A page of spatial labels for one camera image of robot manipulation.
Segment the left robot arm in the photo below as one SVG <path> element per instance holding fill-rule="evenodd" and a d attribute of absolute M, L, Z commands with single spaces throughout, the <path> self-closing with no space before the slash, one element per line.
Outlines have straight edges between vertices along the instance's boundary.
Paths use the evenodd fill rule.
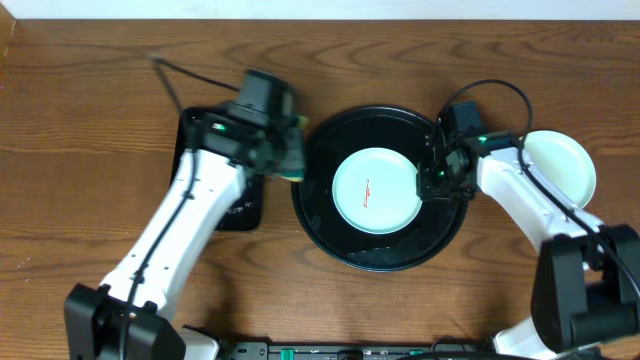
<path fill-rule="evenodd" d="M 188 108 L 177 172 L 139 239 L 100 285 L 64 303 L 73 359 L 214 359 L 220 345 L 172 320 L 186 281 L 253 175 L 303 177 L 305 117 L 226 102 Z"/>

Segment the green sponge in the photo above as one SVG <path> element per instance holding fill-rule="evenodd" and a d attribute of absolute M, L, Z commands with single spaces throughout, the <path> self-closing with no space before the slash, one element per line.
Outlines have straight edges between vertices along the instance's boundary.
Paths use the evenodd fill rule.
<path fill-rule="evenodd" d="M 273 173 L 291 182 L 301 182 L 306 169 L 304 147 L 305 116 L 293 115 L 279 132 L 279 142 L 274 149 Z"/>

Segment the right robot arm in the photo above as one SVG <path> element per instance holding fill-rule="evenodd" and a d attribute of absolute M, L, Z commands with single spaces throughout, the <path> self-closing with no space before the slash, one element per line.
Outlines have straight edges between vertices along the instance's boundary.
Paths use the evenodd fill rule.
<path fill-rule="evenodd" d="M 494 199 L 538 254 L 528 319 L 493 338 L 502 355 L 559 359 L 639 332 L 639 235 L 584 211 L 508 133 L 458 136 L 417 165 L 424 200 Z"/>

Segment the light blue plate top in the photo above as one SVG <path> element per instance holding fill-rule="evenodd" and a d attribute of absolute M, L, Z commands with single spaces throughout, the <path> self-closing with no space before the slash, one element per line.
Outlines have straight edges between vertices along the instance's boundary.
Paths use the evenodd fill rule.
<path fill-rule="evenodd" d="M 332 181 L 334 205 L 352 227 L 385 235 L 406 227 L 418 215 L 417 169 L 394 150 L 372 147 L 348 156 Z"/>

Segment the light blue plate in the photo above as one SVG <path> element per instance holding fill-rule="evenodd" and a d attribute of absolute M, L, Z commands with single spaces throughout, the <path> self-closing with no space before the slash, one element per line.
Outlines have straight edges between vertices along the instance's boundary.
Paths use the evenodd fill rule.
<path fill-rule="evenodd" d="M 577 206 L 584 208 L 591 201 L 596 169 L 576 140 L 560 132 L 538 130 L 527 135 L 525 150 L 540 171 Z"/>
<path fill-rule="evenodd" d="M 418 215 L 417 169 L 394 150 L 372 147 L 348 156 L 332 181 L 334 205 L 352 227 L 385 235 L 406 227 Z"/>

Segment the light blue plate bottom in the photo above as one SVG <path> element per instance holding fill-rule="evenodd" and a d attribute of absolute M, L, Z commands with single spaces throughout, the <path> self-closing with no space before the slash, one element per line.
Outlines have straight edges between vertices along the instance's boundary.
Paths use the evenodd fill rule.
<path fill-rule="evenodd" d="M 576 140 L 560 132 L 538 130 L 527 135 L 525 150 L 540 171 L 577 206 L 584 208 L 591 201 L 596 169 Z"/>

